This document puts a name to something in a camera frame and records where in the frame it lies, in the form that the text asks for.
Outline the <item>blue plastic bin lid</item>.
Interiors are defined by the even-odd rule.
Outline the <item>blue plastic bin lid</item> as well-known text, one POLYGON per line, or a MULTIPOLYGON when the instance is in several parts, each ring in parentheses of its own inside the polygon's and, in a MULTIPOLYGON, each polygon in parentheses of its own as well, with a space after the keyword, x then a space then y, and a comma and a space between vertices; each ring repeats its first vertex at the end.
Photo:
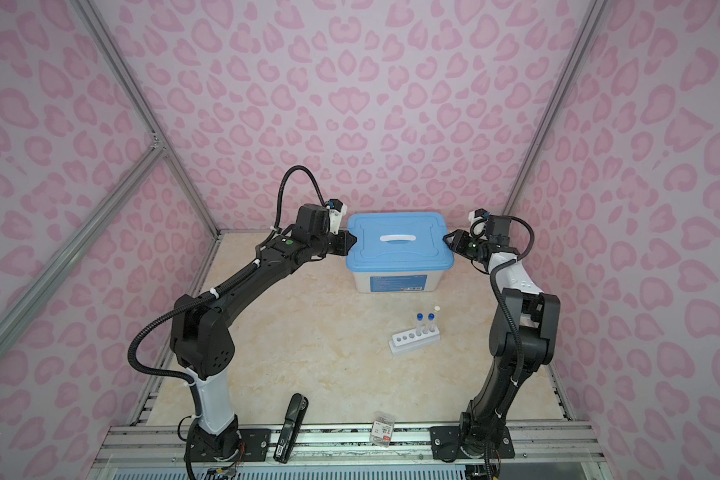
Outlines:
POLYGON ((454 264, 445 219, 436 212, 356 214, 348 230, 357 238, 346 257, 355 273, 445 271, 454 264))

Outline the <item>white plastic storage bin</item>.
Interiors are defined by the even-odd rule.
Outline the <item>white plastic storage bin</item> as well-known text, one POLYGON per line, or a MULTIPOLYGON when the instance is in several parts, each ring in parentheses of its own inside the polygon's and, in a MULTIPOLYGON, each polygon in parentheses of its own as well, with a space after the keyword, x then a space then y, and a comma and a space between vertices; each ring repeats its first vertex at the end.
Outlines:
POLYGON ((443 274, 443 271, 352 273, 356 289, 361 293, 431 292, 443 274))

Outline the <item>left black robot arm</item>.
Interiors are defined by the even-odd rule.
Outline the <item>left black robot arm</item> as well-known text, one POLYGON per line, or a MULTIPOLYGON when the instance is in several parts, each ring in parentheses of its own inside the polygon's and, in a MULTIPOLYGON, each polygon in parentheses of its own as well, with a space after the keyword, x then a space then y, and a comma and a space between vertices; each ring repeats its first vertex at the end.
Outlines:
POLYGON ((301 266, 328 255, 346 256, 357 242, 341 227, 346 214, 347 206, 337 199, 325 206, 301 206, 295 223, 281 233, 273 231, 244 268, 206 293, 177 300, 170 349, 189 376, 196 408, 187 435, 187 461, 242 457, 242 437, 227 386, 235 353, 229 328, 259 296, 301 266))

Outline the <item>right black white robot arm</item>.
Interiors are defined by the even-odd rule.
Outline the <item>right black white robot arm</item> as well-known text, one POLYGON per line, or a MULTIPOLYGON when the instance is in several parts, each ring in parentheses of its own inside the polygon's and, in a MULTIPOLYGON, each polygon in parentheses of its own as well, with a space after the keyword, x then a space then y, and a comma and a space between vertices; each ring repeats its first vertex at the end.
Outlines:
POLYGON ((457 229, 443 241, 489 278, 497 301, 488 339, 493 360, 458 430, 430 429, 432 455, 446 463, 461 455, 480 459, 495 473, 512 446, 506 428, 512 403, 523 383, 553 359, 561 302, 537 286, 523 265, 535 243, 528 222, 485 209, 471 212, 469 222, 469 229, 457 229))

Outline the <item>white test tube rack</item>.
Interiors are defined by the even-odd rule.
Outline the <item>white test tube rack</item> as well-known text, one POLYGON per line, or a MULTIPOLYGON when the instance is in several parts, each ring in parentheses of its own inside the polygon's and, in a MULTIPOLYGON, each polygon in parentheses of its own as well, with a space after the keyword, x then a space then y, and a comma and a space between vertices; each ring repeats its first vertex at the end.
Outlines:
POLYGON ((419 335, 415 329, 393 334, 389 340, 389 348, 393 355, 399 355, 435 344, 441 339, 440 330, 423 331, 419 335))

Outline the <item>black stapler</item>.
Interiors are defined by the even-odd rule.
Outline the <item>black stapler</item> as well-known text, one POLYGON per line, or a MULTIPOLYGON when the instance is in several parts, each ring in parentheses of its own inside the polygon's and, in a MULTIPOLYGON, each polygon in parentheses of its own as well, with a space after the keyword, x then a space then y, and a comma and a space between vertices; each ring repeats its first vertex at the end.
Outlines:
POLYGON ((286 464, 289 461, 308 406, 309 400, 305 395, 301 393, 292 395, 273 455, 276 462, 286 464))

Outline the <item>clear box red label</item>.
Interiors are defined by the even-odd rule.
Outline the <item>clear box red label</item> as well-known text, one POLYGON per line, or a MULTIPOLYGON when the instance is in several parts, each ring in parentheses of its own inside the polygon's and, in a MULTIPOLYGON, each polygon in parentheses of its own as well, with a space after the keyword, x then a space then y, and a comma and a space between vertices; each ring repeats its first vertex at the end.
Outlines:
POLYGON ((370 443, 381 448, 389 447, 394 433, 395 422, 396 417, 394 415, 376 411, 369 433, 370 443))

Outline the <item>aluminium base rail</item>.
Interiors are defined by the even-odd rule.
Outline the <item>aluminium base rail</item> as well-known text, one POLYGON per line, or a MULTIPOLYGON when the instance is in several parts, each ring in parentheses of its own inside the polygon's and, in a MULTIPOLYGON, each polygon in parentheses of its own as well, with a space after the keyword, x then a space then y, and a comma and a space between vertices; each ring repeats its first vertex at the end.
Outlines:
MULTIPOLYGON (((93 461, 96 470, 174 467, 185 471, 185 431, 168 426, 114 427, 93 461)), ((571 468, 575 477, 610 479, 604 451, 586 422, 512 421, 490 460, 459 445, 453 423, 398 423, 391 443, 370 440, 368 423, 305 424, 297 434, 289 466, 444 466, 464 465, 476 473, 486 465, 508 479, 522 465, 571 468)))

